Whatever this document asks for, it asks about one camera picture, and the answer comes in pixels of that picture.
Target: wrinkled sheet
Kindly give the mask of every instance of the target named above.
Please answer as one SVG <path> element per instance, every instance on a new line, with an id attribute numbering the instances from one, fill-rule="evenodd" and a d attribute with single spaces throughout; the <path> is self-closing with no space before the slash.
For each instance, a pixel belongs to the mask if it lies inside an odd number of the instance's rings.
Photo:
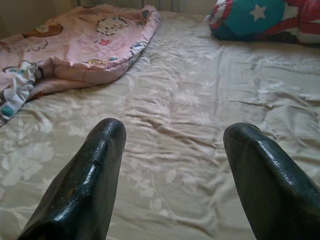
<path id="1" fill-rule="evenodd" d="M 108 240 L 254 240 L 223 146 L 235 122 L 257 125 L 320 184 L 319 49 L 217 41 L 203 16 L 162 16 L 121 79 L 28 102 L 0 128 L 1 240 L 16 239 L 109 117 L 127 143 Z"/>
<path id="2" fill-rule="evenodd" d="M 109 84 L 138 59 L 161 24 L 153 7 L 76 7 L 0 41 L 0 127 L 31 99 Z"/>

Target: beige bed sheet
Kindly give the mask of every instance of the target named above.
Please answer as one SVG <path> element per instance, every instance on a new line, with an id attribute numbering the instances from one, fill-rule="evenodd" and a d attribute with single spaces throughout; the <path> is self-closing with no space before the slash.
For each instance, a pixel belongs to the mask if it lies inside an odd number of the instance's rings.
<path id="1" fill-rule="evenodd" d="M 16 239 L 109 117 L 127 143 L 108 240 L 253 240 L 223 146 L 236 122 L 260 127 L 320 183 L 320 50 L 219 42 L 203 16 L 162 15 L 117 82 L 34 100 L 0 128 L 0 240 Z"/>

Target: pink blanket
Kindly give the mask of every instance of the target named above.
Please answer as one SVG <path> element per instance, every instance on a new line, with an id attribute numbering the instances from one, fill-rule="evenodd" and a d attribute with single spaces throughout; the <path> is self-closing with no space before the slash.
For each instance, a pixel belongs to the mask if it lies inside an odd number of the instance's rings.
<path id="1" fill-rule="evenodd" d="M 0 127 L 45 94 L 108 84 L 122 76 L 161 24 L 152 6 L 77 7 L 0 41 Z"/>

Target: cartoon print blanket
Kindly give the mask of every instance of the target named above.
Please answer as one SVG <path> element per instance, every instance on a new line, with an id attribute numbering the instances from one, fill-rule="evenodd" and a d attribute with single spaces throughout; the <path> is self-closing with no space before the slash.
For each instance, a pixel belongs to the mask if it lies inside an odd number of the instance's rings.
<path id="1" fill-rule="evenodd" d="M 218 0 L 209 25 L 222 40 L 320 44 L 320 0 Z"/>
<path id="2" fill-rule="evenodd" d="M 0 127 L 45 94 L 108 84 L 122 76 L 161 24 L 152 6 L 76 7 L 0 41 Z"/>

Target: star print pillow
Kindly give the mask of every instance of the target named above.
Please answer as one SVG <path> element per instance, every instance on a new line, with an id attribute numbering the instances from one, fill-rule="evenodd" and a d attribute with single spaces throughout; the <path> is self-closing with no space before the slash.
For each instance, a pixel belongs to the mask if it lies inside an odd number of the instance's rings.
<path id="1" fill-rule="evenodd" d="M 318 44 L 319 13 L 320 0 L 218 0 L 209 25 L 221 40 Z"/>

